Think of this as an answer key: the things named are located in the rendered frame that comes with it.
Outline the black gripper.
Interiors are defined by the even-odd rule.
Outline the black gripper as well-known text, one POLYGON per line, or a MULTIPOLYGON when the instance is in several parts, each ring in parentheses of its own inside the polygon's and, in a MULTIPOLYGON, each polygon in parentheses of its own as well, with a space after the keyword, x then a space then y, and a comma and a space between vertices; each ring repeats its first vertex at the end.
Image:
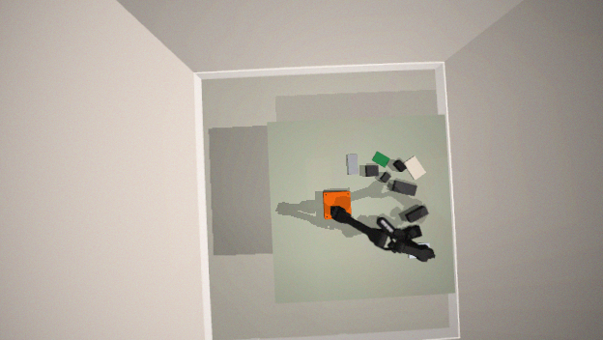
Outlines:
MULTIPOLYGON (((402 232, 408 236, 407 238, 403 239, 403 242, 406 242, 407 240, 410 240, 409 237, 413 238, 416 235, 415 229, 412 228, 412 227, 409 227, 409 226, 406 229, 404 229, 402 232)), ((394 246, 394 240, 392 240, 391 238, 389 238, 389 239, 390 239, 390 242, 387 244, 387 246, 388 247, 393 247, 394 246)), ((394 250, 391 250, 391 251, 393 253, 396 253, 396 251, 394 251, 394 250)))

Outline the green flat panel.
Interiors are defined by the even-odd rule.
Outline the green flat panel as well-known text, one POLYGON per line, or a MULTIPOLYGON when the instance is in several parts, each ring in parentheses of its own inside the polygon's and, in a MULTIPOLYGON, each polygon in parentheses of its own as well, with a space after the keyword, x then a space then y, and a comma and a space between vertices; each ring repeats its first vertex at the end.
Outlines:
POLYGON ((386 168, 390 158, 377 151, 372 160, 386 168))

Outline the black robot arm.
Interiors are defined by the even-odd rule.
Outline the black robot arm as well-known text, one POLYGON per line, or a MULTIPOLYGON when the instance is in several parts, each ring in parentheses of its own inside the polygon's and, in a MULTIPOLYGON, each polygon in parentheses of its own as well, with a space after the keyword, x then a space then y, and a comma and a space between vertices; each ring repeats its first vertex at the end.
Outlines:
POLYGON ((395 229, 392 234, 388 233, 383 229, 370 228, 363 223, 352 218, 352 215, 340 206, 334 206, 330 208, 331 218, 339 223, 345 223, 353 226, 359 231, 363 232, 370 241, 377 247, 384 250, 394 250, 398 253, 406 253, 415 256, 421 262, 427 262, 428 259, 435 259, 434 251, 428 247, 427 244, 418 244, 415 241, 407 240, 403 242, 403 239, 408 236, 404 234, 400 229, 395 229), (388 235, 394 240, 393 247, 384 247, 386 244, 388 235))

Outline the dark grey switch panel with green rocker switches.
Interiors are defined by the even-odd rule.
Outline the dark grey switch panel with green rocker switches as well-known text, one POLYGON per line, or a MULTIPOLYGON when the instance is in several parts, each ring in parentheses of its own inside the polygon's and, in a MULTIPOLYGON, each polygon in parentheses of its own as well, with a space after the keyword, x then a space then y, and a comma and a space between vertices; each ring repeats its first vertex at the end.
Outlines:
MULTIPOLYGON (((377 220, 377 225, 378 225, 378 226, 379 226, 381 229, 383 229, 383 230, 385 230, 385 231, 387 231, 388 233, 391 233, 391 234, 392 234, 392 232, 395 230, 395 228, 393 228, 393 227, 392 227, 392 226, 389 224, 389 222, 388 222, 388 221, 387 221, 387 220, 386 220, 384 217, 380 217, 380 218, 377 220)), ((390 235, 388 235, 388 237, 389 237, 389 238, 391 238, 391 239, 393 240, 393 238, 392 238, 390 235)))

